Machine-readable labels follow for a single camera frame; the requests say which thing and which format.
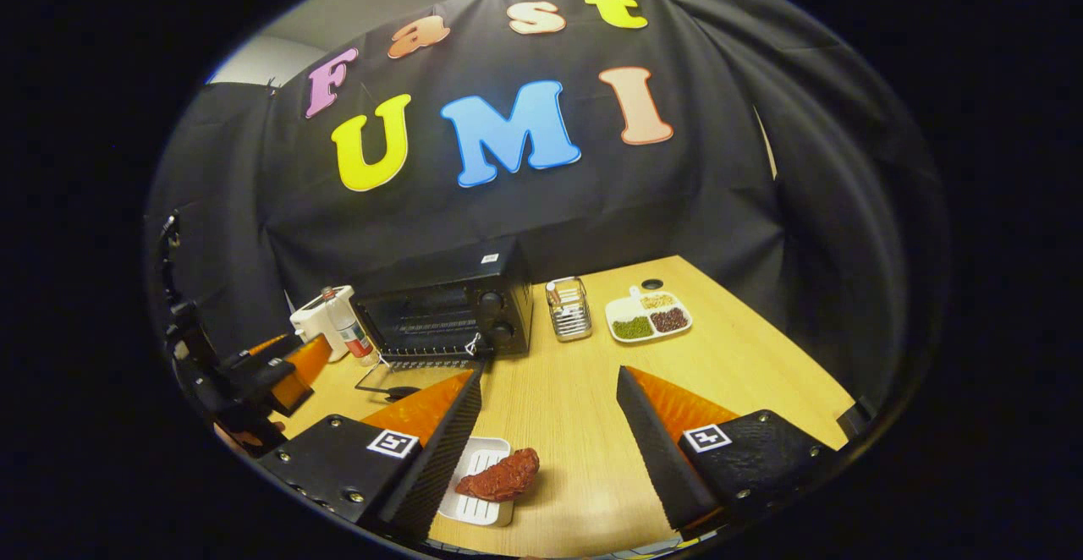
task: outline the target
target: letter m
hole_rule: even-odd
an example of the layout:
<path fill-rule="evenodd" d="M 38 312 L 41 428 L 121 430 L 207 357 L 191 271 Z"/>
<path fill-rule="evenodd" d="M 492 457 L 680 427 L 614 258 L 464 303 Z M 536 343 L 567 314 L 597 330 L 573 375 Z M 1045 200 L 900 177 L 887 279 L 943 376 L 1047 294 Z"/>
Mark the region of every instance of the letter m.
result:
<path fill-rule="evenodd" d="M 482 146 L 488 148 L 505 169 L 518 172 L 527 135 L 534 152 L 526 162 L 534 169 L 578 160 L 579 148 L 567 139 L 567 129 L 560 117 L 557 96 L 561 89 L 560 82 L 553 79 L 523 84 L 516 96 L 511 117 L 507 119 L 475 94 L 445 105 L 440 114 L 455 126 L 462 156 L 459 185 L 468 188 L 496 179 L 496 166 L 485 160 Z"/>

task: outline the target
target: divided plate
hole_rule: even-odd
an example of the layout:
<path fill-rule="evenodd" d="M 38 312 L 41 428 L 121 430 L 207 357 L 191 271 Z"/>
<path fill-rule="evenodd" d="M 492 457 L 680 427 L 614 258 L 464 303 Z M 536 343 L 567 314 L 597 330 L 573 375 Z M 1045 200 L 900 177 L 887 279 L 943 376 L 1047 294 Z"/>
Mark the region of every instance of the divided plate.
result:
<path fill-rule="evenodd" d="M 649 291 L 647 294 L 642 294 L 636 286 L 631 286 L 628 289 L 628 294 L 630 295 L 628 296 L 628 298 L 617 298 L 616 300 L 613 300 L 609 304 L 605 304 L 605 322 L 608 324 L 610 335 L 613 336 L 614 340 L 618 342 L 624 342 L 626 344 L 634 344 L 636 342 L 644 342 L 647 340 L 653 340 L 655 338 L 661 338 L 663 336 L 673 336 L 674 334 L 681 334 L 683 331 L 688 331 L 688 329 L 692 327 L 692 314 L 688 312 L 688 309 L 684 308 L 684 304 L 682 304 L 681 301 L 678 300 L 677 297 L 674 296 L 673 294 L 669 294 L 668 291 Z M 653 309 L 648 309 L 647 307 L 643 307 L 644 300 L 648 300 L 650 298 L 658 298 L 663 296 L 670 298 L 673 300 L 673 304 L 666 304 L 664 307 L 654 307 Z M 663 313 L 671 309 L 680 309 L 681 313 L 684 314 L 684 318 L 688 320 L 688 325 L 678 329 L 674 329 L 671 331 L 658 331 L 657 328 L 654 327 L 654 322 L 651 321 L 651 314 Z M 650 325 L 651 331 L 653 334 L 651 334 L 650 336 L 644 336 L 642 338 L 630 338 L 630 339 L 621 338 L 619 336 L 617 336 L 616 331 L 613 330 L 613 323 L 630 322 L 635 317 L 647 317 L 647 322 Z"/>
<path fill-rule="evenodd" d="M 455 492 L 459 480 L 474 476 L 511 455 L 511 444 L 499 438 L 470 438 L 467 447 L 462 450 L 459 464 L 455 467 L 452 481 L 447 483 L 447 492 L 440 502 L 438 513 L 452 520 L 478 524 L 480 526 L 504 526 L 511 522 L 511 509 L 514 502 L 490 503 L 472 496 Z"/>

